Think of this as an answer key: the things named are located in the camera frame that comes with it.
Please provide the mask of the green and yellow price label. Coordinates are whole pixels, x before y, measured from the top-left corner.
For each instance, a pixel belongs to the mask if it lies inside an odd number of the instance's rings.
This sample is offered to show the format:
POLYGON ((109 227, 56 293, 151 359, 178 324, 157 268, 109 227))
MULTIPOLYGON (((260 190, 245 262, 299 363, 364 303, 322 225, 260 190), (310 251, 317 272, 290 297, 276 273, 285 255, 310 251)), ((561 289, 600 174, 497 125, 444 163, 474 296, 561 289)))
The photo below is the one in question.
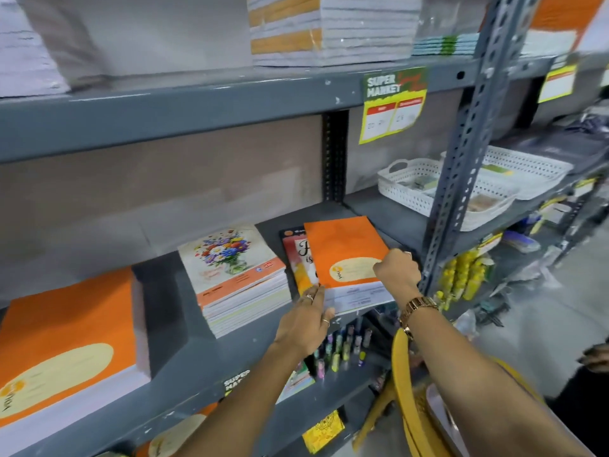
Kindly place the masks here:
POLYGON ((367 144, 413 126, 426 102, 428 83, 426 67, 364 76, 359 143, 367 144))

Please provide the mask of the row of yellow bottles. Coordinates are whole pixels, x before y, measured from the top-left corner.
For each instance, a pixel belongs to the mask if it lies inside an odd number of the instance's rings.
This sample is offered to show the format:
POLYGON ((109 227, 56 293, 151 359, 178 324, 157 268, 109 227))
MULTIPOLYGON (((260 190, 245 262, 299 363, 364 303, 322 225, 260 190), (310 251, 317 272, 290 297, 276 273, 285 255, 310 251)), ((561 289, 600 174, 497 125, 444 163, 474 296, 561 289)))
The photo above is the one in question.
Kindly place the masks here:
POLYGON ((434 295, 441 312, 453 303, 471 301, 493 271, 495 261, 490 253, 473 249, 448 261, 440 275, 438 290, 434 295))

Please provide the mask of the yellow patterned notebook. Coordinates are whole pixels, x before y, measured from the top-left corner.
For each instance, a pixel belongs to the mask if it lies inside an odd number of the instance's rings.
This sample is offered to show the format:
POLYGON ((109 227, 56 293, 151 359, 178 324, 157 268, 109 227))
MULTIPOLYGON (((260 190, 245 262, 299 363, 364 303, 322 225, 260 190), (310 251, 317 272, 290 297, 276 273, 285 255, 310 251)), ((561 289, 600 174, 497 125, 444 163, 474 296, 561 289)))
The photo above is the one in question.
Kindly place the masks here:
POLYGON ((309 454, 319 453, 345 430, 345 424, 335 409, 320 422, 305 431, 301 437, 309 454))

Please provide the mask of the large orange notebook stack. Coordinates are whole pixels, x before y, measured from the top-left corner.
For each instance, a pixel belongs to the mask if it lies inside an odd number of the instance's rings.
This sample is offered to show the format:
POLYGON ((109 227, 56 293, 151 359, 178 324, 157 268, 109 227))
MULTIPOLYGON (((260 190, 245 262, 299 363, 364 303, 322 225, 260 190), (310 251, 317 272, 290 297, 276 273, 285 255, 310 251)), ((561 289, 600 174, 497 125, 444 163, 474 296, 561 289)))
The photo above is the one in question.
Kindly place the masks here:
POLYGON ((0 457, 151 379, 143 290, 131 268, 12 300, 0 323, 0 457))

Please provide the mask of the grey metal shelf rack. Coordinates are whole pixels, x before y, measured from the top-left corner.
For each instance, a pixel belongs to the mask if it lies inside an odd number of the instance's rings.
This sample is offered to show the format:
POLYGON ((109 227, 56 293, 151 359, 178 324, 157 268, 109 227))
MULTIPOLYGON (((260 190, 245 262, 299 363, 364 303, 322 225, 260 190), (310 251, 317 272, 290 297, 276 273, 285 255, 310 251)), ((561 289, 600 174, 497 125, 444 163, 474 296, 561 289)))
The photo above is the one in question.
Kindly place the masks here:
POLYGON ((216 340, 173 254, 197 233, 254 222, 271 248, 291 224, 367 215, 427 251, 423 216, 383 197, 397 143, 444 151, 473 109, 480 60, 419 56, 316 68, 254 66, 246 0, 74 0, 120 60, 225 68, 118 76, 66 96, 0 100, 0 302, 135 265, 154 377, 11 457, 127 450, 213 401, 262 355, 286 307, 216 340), (409 129, 360 144, 367 74, 426 67, 409 129))

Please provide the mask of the row of colourful markers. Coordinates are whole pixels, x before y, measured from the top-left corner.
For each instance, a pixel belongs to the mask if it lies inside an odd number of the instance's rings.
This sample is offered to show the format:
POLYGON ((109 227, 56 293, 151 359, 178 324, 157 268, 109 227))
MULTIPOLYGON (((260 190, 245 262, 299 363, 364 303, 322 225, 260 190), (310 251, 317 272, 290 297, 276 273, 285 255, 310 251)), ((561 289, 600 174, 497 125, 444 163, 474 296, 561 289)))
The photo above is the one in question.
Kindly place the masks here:
POLYGON ((328 334, 306 359, 306 366, 316 381, 323 381, 327 373, 337 374, 349 368, 372 366, 371 351, 374 330, 359 316, 346 326, 328 334))

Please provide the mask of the person's left hand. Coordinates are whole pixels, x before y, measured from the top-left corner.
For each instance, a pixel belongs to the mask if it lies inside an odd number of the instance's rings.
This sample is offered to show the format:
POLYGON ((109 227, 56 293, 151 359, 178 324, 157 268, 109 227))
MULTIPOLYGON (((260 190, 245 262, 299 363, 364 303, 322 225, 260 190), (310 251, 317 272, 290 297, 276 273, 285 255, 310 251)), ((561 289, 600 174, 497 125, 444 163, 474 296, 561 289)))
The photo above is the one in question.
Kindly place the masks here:
POLYGON ((311 355, 328 334, 320 331, 322 308, 332 308, 325 306, 325 287, 310 287, 282 316, 272 345, 297 361, 311 355))

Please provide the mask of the small orange notebook stack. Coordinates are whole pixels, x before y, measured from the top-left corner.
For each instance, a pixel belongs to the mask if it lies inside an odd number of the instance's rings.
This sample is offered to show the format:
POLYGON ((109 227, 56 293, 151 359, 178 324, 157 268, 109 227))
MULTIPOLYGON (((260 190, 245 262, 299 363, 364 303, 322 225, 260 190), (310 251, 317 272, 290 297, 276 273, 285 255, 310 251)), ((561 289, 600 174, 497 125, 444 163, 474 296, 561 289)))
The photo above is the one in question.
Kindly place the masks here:
POLYGON ((389 248, 367 217, 306 222, 304 230, 324 307, 335 316, 393 301, 373 270, 389 248))

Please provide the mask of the pink lettered notebook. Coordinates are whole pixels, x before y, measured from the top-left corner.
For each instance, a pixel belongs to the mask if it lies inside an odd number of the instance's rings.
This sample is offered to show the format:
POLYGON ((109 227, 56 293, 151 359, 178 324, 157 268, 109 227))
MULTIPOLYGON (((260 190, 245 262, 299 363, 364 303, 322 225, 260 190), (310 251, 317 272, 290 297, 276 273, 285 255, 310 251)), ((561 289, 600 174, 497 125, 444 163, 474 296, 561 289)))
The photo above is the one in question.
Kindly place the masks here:
POLYGON ((311 247, 303 226, 281 230, 279 238, 289 261, 299 295, 319 284, 311 247))

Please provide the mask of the floral cover notebook stack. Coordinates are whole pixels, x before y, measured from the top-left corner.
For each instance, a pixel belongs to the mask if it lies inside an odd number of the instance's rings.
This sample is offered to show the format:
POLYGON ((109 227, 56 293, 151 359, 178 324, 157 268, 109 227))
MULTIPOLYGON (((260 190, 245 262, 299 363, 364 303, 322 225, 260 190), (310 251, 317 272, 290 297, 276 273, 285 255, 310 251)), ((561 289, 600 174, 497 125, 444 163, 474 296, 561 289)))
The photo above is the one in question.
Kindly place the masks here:
POLYGON ((292 302, 285 263, 252 223, 180 245, 178 253, 217 339, 292 302))

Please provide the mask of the white plastic basket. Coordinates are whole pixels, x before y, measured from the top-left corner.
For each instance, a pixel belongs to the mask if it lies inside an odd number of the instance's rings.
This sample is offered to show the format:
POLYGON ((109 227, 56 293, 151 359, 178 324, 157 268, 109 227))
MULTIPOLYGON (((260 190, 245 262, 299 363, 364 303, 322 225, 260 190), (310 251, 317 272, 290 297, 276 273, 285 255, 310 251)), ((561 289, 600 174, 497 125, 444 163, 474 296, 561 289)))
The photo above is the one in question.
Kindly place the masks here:
MULTIPOLYGON (((383 196, 429 217, 441 171, 436 160, 400 159, 377 172, 377 187, 383 196)), ((461 231, 476 230, 497 218, 512 206, 519 193, 516 184, 479 172, 461 231)))
POLYGON ((466 175, 473 194, 531 200, 556 187, 573 170, 569 162, 489 145, 479 168, 469 168, 466 175))

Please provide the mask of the person's left forearm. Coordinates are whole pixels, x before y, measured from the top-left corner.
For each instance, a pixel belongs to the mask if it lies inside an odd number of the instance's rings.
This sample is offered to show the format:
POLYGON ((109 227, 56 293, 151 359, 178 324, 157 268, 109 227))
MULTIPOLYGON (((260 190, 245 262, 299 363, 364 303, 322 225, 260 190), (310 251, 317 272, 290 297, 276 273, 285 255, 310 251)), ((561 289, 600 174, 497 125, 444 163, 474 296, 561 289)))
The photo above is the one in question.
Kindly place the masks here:
POLYGON ((274 341, 174 457, 252 457, 292 371, 318 345, 288 338, 274 341))

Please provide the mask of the gold wristwatch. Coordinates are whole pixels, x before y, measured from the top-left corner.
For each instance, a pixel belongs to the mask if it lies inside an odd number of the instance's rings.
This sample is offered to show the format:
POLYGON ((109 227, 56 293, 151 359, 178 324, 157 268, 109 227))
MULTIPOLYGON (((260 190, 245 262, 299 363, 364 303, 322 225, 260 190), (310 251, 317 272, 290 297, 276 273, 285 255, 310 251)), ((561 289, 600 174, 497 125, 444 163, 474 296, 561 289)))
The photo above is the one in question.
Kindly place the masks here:
POLYGON ((414 341, 414 337, 409 327, 409 319, 413 316, 415 311, 422 308, 431 308, 437 312, 440 311, 437 303, 433 299, 425 296, 413 298, 406 304, 406 309, 400 310, 400 316, 398 318, 400 328, 404 331, 410 341, 414 341))

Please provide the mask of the person's right forearm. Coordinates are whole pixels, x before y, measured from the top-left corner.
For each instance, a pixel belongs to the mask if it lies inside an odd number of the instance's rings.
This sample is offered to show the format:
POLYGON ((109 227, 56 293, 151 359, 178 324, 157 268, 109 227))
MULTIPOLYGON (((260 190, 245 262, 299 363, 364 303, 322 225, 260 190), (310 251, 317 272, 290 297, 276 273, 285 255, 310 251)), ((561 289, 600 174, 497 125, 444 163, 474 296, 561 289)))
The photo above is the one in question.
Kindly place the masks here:
POLYGON ((595 457, 440 312, 418 309, 409 327, 470 457, 595 457))

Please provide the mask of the green bordered notebook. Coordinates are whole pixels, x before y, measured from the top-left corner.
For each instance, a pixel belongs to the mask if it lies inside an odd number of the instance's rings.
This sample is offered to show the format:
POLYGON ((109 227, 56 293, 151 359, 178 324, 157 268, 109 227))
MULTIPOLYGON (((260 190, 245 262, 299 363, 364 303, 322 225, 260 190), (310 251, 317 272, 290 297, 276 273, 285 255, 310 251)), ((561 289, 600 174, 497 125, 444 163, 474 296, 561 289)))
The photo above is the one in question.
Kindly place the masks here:
POLYGON ((311 375, 305 361, 301 361, 287 380, 280 396, 278 397, 278 400, 276 401, 276 404, 281 403, 285 399, 288 399, 301 392, 302 390, 315 384, 315 382, 315 378, 311 375))

